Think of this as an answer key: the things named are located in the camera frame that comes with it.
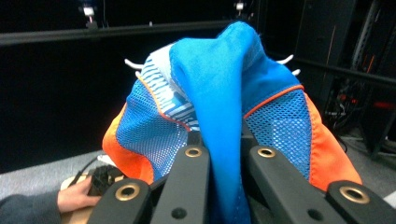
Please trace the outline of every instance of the blue fabric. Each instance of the blue fabric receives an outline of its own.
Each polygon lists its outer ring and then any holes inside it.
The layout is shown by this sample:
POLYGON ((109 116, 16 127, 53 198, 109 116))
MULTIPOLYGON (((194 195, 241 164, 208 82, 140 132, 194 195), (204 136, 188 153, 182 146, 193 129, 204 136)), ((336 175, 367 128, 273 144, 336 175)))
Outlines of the blue fabric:
POLYGON ((236 22, 216 39, 182 39, 171 48, 172 79, 195 107, 214 175, 216 223, 249 223, 241 185, 242 112, 298 85, 283 65, 268 59, 260 38, 236 22))

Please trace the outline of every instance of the hole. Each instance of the hole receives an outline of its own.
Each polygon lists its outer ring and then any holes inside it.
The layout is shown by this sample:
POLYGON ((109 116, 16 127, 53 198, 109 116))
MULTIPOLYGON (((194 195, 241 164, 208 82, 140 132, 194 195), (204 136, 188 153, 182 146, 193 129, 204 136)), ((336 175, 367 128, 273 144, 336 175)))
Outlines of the hole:
POLYGON ((272 151, 270 150, 262 150, 262 153, 264 153, 265 155, 272 155, 272 151))
POLYGON ((199 149, 197 147, 189 148, 186 150, 185 153, 186 153, 186 156, 188 156, 188 157, 199 157, 202 155, 201 149, 199 149))
POLYGON ((353 203, 370 202, 370 197, 364 191, 356 187, 343 186, 340 188, 340 193, 353 203))
POLYGON ((126 189, 123 189, 123 190, 121 191, 121 194, 122 194, 122 196, 124 196, 124 197, 128 197, 128 196, 134 194, 134 189, 133 189, 133 188, 126 188, 126 189))
POLYGON ((195 156, 195 155, 198 155, 199 151, 197 149, 192 149, 192 150, 190 150, 189 153, 190 153, 190 155, 195 156))
POLYGON ((346 191, 346 193, 347 193, 349 196, 351 196, 351 197, 353 197, 353 198, 355 198, 355 199, 362 199, 362 198, 363 198, 363 196, 362 196, 360 193, 358 193, 357 191, 355 191, 355 190, 353 190, 353 189, 348 189, 348 190, 346 191))
POLYGON ((275 152, 269 148, 260 148, 258 153, 261 157, 264 158, 273 158, 275 156, 275 152))
POLYGON ((121 186, 116 191, 116 199, 125 202, 134 199, 139 195, 140 188, 136 183, 129 183, 121 186))
POLYGON ((317 221, 323 220, 323 215, 318 210, 309 209, 308 210, 308 215, 310 217, 312 217, 314 220, 317 220, 317 221))
POLYGON ((183 208, 175 208, 172 211, 172 217, 175 219, 183 219, 186 215, 187 212, 183 208))

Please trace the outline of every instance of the mesh fabric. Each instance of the mesh fabric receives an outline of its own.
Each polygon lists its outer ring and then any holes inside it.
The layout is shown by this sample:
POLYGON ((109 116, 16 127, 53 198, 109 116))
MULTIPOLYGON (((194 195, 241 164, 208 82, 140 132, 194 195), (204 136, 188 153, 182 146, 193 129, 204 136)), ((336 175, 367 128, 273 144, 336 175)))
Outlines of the mesh fabric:
POLYGON ((121 124, 117 140, 122 147, 151 161, 154 181, 169 173, 177 150, 187 143, 186 129, 159 115, 152 96, 139 80, 127 98, 121 124))
POLYGON ((308 179, 311 121, 302 90, 262 106, 247 118, 247 125, 260 145, 280 150, 308 179))

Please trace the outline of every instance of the human hand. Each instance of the human hand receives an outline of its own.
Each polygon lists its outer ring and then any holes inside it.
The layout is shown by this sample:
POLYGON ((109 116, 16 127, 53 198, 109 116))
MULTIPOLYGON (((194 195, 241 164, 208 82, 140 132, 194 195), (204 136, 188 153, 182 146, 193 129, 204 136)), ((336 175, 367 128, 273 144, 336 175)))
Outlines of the human hand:
POLYGON ((58 208, 61 213, 71 212, 79 208, 95 206, 100 196, 88 196, 88 191, 91 188, 91 177, 73 185, 68 189, 59 191, 58 193, 58 208))

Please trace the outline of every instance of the gray sleeve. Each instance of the gray sleeve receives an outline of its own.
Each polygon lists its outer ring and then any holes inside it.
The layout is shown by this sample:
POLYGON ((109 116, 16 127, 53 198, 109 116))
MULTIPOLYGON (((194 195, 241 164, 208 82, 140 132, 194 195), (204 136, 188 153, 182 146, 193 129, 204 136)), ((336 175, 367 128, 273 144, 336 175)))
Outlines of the gray sleeve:
POLYGON ((0 201, 1 223, 61 223, 57 201, 58 191, 35 196, 8 196, 0 201))

